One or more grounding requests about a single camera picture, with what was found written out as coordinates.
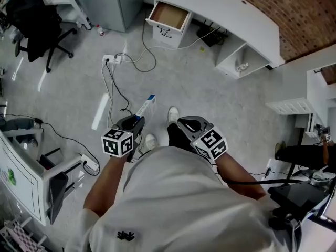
curved white desk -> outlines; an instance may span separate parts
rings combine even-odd
[[[216,67],[234,78],[248,75],[266,65],[277,67],[280,56],[279,27],[245,0],[156,0],[201,15],[232,33],[225,40]],[[235,61],[244,49],[249,67],[238,73]]]

person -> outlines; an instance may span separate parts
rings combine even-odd
[[[284,143],[276,144],[275,159],[295,163],[312,170],[320,170],[328,166],[328,172],[336,173],[336,146],[333,141],[327,143],[325,136],[322,136],[319,145],[295,145],[286,147]]]
[[[34,127],[34,120],[29,118],[18,118],[7,121],[4,119],[4,117],[0,119],[0,131],[2,132],[8,132],[11,130],[18,130],[18,129],[29,130],[32,129],[33,127]],[[38,146],[37,140],[35,139],[33,134],[17,136],[16,140],[20,144],[26,143],[34,147]]]
[[[171,107],[170,146],[146,137],[151,151],[130,169],[118,200],[127,156],[109,160],[84,201],[66,252],[288,251],[287,231],[268,226],[275,207],[263,188],[224,186],[209,161],[191,152],[178,118]],[[228,153],[215,163],[223,180],[255,181]]]

black pants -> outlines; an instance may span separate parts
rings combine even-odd
[[[12,119],[6,121],[6,123],[2,126],[0,126],[0,130],[2,132],[8,132],[11,130],[18,130],[18,129],[25,129],[29,130],[34,126],[34,120],[33,119],[26,119],[26,118],[21,118],[21,119]],[[33,139],[34,135],[29,134],[29,135],[20,135],[16,137],[17,142],[22,143],[26,142],[28,143],[29,140]]]
[[[323,147],[316,145],[289,146],[279,150],[276,154],[276,159],[314,170],[325,167],[323,162]]]
[[[167,131],[169,136],[169,146],[175,146],[197,154],[197,152],[190,146],[190,140],[188,137],[184,134],[184,132],[182,132],[176,123],[170,124]]]

marker cube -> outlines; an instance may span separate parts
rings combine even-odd
[[[193,146],[199,155],[212,161],[228,150],[226,139],[217,127],[198,138]]]
[[[108,128],[101,137],[101,143],[105,154],[121,158],[134,148],[133,133]]]

open drawer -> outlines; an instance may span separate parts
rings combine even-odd
[[[146,21],[153,27],[158,27],[167,32],[181,34],[191,16],[192,13],[189,11],[161,1],[156,1]]]

